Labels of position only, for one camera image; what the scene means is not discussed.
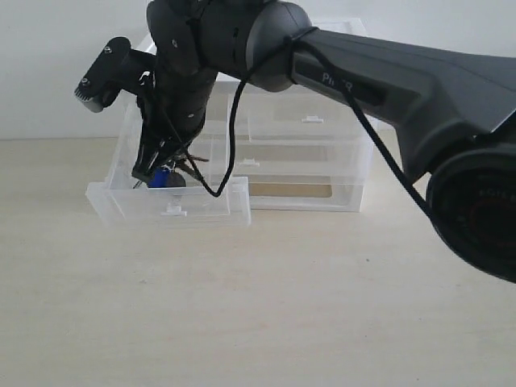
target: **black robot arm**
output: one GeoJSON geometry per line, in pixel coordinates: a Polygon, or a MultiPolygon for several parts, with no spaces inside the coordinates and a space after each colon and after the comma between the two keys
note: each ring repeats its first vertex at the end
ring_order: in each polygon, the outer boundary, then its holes
{"type": "MultiPolygon", "coordinates": [[[[147,18],[157,53],[150,77],[131,66],[144,117],[133,176],[148,182],[189,157],[218,73],[269,92],[299,84],[393,125],[406,184],[432,174],[425,206],[442,239],[516,282],[516,58],[321,31],[300,6],[277,0],[154,0],[147,18]]],[[[108,106],[86,80],[81,100],[108,106]]]]}

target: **white wall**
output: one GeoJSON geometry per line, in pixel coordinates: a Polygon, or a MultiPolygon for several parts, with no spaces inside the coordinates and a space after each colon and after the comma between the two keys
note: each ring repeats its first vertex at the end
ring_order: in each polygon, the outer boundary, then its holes
{"type": "MultiPolygon", "coordinates": [[[[360,16],[371,36],[516,56],[515,0],[297,0],[314,18],[360,16]]],[[[76,83],[110,38],[137,44],[146,0],[24,0],[0,13],[0,138],[116,135],[123,111],[91,114],[76,83]]]]}

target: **table surface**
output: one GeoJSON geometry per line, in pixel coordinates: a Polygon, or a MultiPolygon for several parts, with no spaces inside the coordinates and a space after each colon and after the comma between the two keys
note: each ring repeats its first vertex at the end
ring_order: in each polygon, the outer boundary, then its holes
{"type": "Polygon", "coordinates": [[[85,198],[114,146],[0,143],[0,385],[516,385],[516,285],[448,251],[378,155],[361,214],[135,232],[85,198]]]}

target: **robotic arm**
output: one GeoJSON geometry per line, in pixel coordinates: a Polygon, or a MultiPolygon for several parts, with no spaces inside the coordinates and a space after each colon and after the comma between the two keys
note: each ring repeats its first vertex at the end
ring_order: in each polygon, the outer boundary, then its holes
{"type": "Polygon", "coordinates": [[[349,105],[366,130],[364,114],[393,125],[398,178],[414,198],[412,184],[431,173],[418,204],[443,241],[516,283],[516,58],[322,31],[278,0],[154,0],[147,17],[156,55],[115,38],[76,89],[95,112],[121,89],[137,95],[134,177],[149,184],[163,165],[186,168],[219,72],[272,93],[299,84],[349,105]]]}

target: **blue object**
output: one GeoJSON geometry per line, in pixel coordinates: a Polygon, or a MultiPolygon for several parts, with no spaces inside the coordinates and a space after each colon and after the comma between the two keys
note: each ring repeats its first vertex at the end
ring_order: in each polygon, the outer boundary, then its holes
{"type": "Polygon", "coordinates": [[[169,169],[158,169],[154,174],[154,178],[149,183],[148,188],[166,188],[170,172],[169,169]]]}

